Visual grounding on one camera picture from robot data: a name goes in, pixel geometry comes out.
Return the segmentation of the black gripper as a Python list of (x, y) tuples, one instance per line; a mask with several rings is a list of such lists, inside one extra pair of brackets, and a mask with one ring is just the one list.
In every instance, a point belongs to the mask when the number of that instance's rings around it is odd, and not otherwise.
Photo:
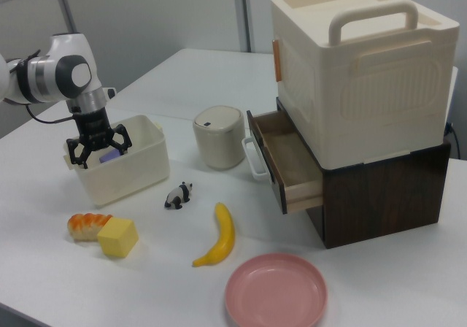
[[(77, 125), (79, 136), (76, 139), (67, 139), (66, 145), (72, 164), (76, 164), (84, 169), (88, 168), (88, 158), (92, 150), (101, 150), (109, 146), (115, 148), (120, 155), (128, 152), (131, 146), (131, 138), (123, 124), (117, 124), (112, 128), (109, 124), (107, 111), (104, 108), (91, 113), (74, 113), (72, 115)], [(123, 139), (119, 142), (115, 139), (118, 135)], [(75, 150), (82, 145), (79, 155)]]

